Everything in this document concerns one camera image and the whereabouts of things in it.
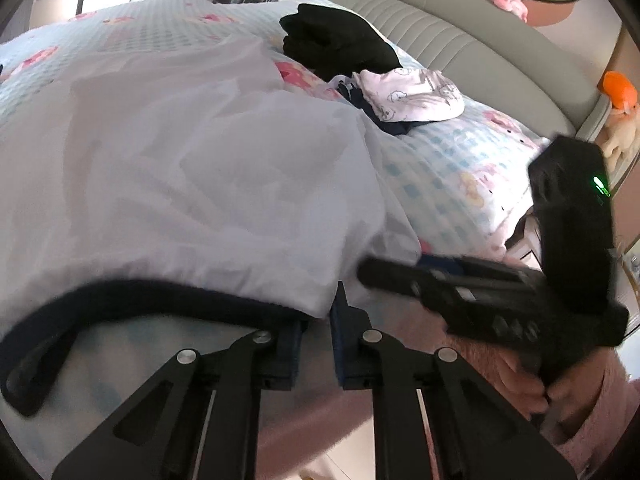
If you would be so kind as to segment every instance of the human hand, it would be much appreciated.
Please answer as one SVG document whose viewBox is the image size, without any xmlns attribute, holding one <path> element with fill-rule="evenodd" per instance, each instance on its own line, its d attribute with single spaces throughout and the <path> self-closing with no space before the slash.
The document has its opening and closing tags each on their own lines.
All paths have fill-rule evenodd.
<svg viewBox="0 0 640 480">
<path fill-rule="evenodd" d="M 494 384 L 495 389 L 527 420 L 533 413 L 545 413 L 549 405 L 540 378 L 523 370 L 515 352 L 499 349 L 497 353 L 500 382 Z"/>
<path fill-rule="evenodd" d="M 613 352 L 611 348 L 595 349 L 547 389 L 549 399 L 560 403 L 559 422 L 568 437 L 574 436 L 591 414 Z"/>
</svg>

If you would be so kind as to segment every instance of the pink cloth with cartoon print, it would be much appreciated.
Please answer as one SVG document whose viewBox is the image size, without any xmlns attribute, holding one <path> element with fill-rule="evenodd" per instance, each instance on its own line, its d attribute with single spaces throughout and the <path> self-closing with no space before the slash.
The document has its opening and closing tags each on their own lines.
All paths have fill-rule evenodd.
<svg viewBox="0 0 640 480">
<path fill-rule="evenodd" d="M 396 68 L 386 74 L 363 70 L 354 72 L 353 80 L 383 122 L 446 121 L 465 110 L 458 87 L 437 70 Z"/>
</svg>

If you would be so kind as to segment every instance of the beige plush toy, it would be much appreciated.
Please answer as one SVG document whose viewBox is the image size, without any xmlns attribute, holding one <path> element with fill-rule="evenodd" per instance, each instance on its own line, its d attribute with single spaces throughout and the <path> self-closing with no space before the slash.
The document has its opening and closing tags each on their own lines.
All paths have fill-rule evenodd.
<svg viewBox="0 0 640 480">
<path fill-rule="evenodd" d="M 613 108 L 605 126 L 609 139 L 602 145 L 609 174 L 616 169 L 620 157 L 633 156 L 640 149 L 640 105 L 635 104 L 629 112 Z"/>
</svg>

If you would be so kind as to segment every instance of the green led indicator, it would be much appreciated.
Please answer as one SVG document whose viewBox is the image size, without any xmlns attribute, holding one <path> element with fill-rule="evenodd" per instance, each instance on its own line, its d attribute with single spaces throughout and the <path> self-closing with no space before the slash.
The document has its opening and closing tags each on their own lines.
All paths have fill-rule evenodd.
<svg viewBox="0 0 640 480">
<path fill-rule="evenodd" d="M 600 193 L 602 193 L 603 195 L 611 196 L 609 194 L 609 191 L 607 190 L 607 187 L 602 183 L 602 181 L 597 176 L 593 177 L 593 182 L 595 183 L 596 188 L 598 188 L 598 191 Z"/>
</svg>

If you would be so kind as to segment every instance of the headboard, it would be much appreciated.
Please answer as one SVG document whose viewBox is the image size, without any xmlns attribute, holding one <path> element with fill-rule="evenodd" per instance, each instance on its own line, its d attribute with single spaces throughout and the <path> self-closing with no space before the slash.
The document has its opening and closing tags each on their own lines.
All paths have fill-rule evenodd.
<svg viewBox="0 0 640 480">
<path fill-rule="evenodd" d="M 593 140 L 609 113 L 609 99 L 563 50 L 487 0 L 330 1 L 539 135 Z"/>
</svg>

